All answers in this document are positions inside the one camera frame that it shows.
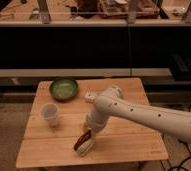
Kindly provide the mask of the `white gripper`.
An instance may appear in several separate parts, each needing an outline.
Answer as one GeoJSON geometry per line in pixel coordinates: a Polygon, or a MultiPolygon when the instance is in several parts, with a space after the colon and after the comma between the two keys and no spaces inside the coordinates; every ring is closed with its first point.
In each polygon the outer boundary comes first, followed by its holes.
{"type": "Polygon", "coordinates": [[[84,129],[90,130],[93,134],[98,134],[106,126],[106,121],[99,119],[95,115],[87,114],[85,117],[84,129]]]}

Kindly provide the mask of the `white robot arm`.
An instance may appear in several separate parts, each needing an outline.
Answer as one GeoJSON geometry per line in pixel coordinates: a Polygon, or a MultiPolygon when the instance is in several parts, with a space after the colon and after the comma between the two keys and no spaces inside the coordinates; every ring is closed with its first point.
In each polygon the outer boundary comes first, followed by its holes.
{"type": "Polygon", "coordinates": [[[86,124],[98,133],[105,128],[111,116],[133,121],[191,143],[191,112],[128,102],[123,99],[122,90],[116,85],[95,97],[93,108],[86,116],[86,124]]]}

